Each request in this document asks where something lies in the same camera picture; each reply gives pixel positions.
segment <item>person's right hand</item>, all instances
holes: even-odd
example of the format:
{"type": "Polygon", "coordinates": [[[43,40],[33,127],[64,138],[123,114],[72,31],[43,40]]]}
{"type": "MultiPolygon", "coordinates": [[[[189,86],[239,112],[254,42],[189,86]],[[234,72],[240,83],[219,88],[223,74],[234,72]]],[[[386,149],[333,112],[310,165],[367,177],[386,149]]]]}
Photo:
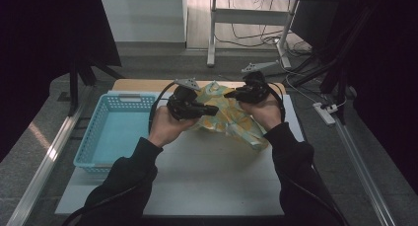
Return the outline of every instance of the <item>person's right hand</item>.
{"type": "Polygon", "coordinates": [[[273,95],[258,103],[249,104],[240,102],[240,107],[257,121],[266,131],[282,123],[279,104],[273,95]]]}

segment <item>black sleeve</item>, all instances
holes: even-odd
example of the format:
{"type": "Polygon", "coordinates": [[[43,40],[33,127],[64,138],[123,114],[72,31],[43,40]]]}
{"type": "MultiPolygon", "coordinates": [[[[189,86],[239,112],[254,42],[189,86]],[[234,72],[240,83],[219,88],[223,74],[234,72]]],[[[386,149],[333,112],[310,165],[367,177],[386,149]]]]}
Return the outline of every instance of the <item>black sleeve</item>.
{"type": "Polygon", "coordinates": [[[274,167],[282,186],[280,204],[289,224],[341,225],[337,216],[326,206],[295,186],[316,195],[333,209],[331,195],[312,167],[313,147],[307,142],[298,142],[288,122],[275,126],[264,137],[273,147],[274,167]]]}
{"type": "Polygon", "coordinates": [[[157,176],[156,158],[162,151],[141,138],[130,158],[116,160],[103,184],[89,194],[85,206],[96,205],[127,189],[137,188],[85,213],[78,225],[130,225],[138,222],[157,176]]]}

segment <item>light blue plastic basket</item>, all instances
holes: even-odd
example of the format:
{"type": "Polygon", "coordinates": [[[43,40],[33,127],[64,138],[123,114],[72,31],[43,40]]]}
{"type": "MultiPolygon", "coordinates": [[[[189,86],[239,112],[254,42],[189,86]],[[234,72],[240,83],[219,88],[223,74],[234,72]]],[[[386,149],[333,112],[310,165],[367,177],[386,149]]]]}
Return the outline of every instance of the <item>light blue plastic basket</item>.
{"type": "Polygon", "coordinates": [[[107,173],[118,158],[130,157],[148,137],[153,95],[102,95],[74,159],[88,173],[107,173]]]}

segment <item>patterned cloth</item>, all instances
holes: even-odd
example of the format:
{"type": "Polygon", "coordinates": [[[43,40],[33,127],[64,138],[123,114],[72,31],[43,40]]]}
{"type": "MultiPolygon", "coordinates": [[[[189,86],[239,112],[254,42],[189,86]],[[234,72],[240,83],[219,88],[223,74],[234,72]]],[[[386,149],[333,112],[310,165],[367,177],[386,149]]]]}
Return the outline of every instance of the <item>patterned cloth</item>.
{"type": "Polygon", "coordinates": [[[265,149],[268,141],[263,137],[265,131],[262,127],[241,109],[237,100],[224,98],[224,95],[231,91],[234,89],[220,86],[213,81],[196,92],[197,102],[216,106],[219,111],[215,116],[204,115],[192,129],[225,132],[227,136],[247,143],[253,150],[265,149]]]}

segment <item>person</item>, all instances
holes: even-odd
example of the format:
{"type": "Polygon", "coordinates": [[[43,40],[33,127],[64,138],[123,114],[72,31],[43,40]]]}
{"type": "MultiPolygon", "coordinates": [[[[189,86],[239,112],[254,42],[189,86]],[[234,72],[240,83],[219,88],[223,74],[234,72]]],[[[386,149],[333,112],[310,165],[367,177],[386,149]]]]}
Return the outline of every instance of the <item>person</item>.
{"type": "MultiPolygon", "coordinates": [[[[329,209],[333,208],[332,198],[312,168],[313,147],[307,142],[298,142],[289,123],[282,123],[274,97],[270,95],[256,105],[240,103],[240,106],[267,131],[264,137],[272,146],[272,160],[281,182],[280,204],[287,224],[342,225],[338,215],[329,209]]],[[[116,160],[103,184],[95,188],[85,202],[86,207],[94,207],[99,202],[101,206],[82,215],[77,225],[138,225],[157,176],[156,158],[165,145],[197,121],[176,120],[167,107],[159,107],[149,137],[140,138],[130,158],[116,160]],[[116,196],[129,188],[129,193],[116,196]]]]}

